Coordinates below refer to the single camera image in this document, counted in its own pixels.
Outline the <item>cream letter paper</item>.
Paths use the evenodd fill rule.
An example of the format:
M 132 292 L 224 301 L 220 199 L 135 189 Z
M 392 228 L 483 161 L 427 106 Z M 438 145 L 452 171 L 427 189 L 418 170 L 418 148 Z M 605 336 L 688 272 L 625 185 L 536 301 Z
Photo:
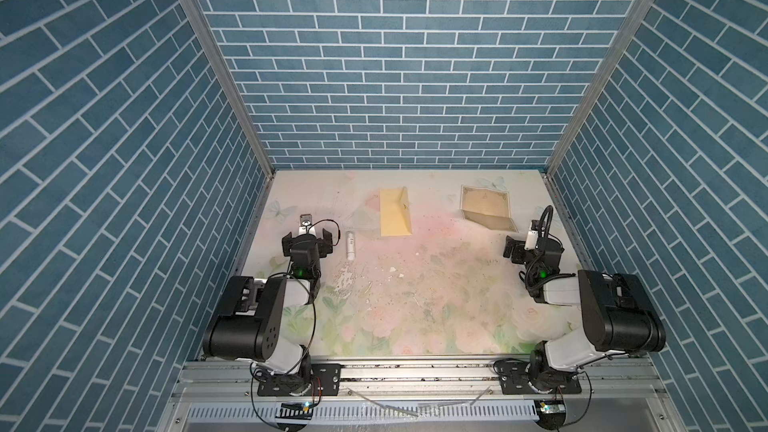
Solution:
M 490 230 L 517 232 L 507 192 L 464 185 L 460 210 L 463 218 Z

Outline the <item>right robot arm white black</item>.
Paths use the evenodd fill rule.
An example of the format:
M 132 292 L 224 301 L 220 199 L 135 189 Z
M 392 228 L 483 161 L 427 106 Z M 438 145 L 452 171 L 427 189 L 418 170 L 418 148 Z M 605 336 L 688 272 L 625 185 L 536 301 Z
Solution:
M 666 332 L 644 286 L 634 275 L 560 270 L 562 243 L 531 232 L 524 241 L 506 238 L 503 256 L 522 265 L 520 278 L 534 302 L 580 314 L 581 326 L 537 343 L 529 359 L 502 359 L 493 368 L 502 393 L 578 394 L 577 375 L 603 359 L 658 352 Z

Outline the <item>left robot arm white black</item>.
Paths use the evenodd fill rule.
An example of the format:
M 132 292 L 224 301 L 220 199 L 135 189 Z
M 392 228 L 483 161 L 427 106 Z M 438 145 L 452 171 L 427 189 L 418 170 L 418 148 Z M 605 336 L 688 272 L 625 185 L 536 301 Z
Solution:
M 316 234 L 312 224 L 281 240 L 287 270 L 266 279 L 235 276 L 228 280 L 203 335 L 207 357 L 249 360 L 251 377 L 277 386 L 306 387 L 312 380 L 309 347 L 291 342 L 281 331 L 283 311 L 315 306 L 320 260 L 333 253 L 339 233 Z

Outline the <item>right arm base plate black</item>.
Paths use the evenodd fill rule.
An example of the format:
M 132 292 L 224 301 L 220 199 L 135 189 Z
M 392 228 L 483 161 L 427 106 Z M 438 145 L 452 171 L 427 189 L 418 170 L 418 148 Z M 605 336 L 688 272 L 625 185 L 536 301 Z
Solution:
M 582 387 L 574 372 L 564 372 L 519 359 L 500 359 L 493 366 L 504 395 L 575 395 Z

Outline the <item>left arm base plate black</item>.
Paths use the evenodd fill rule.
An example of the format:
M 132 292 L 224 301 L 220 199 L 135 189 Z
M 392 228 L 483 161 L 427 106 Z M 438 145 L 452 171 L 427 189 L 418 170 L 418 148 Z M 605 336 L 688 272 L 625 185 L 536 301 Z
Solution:
M 339 363 L 301 365 L 293 374 L 255 373 L 254 389 L 259 397 L 308 396 L 311 388 L 319 388 L 317 395 L 337 396 L 342 366 Z

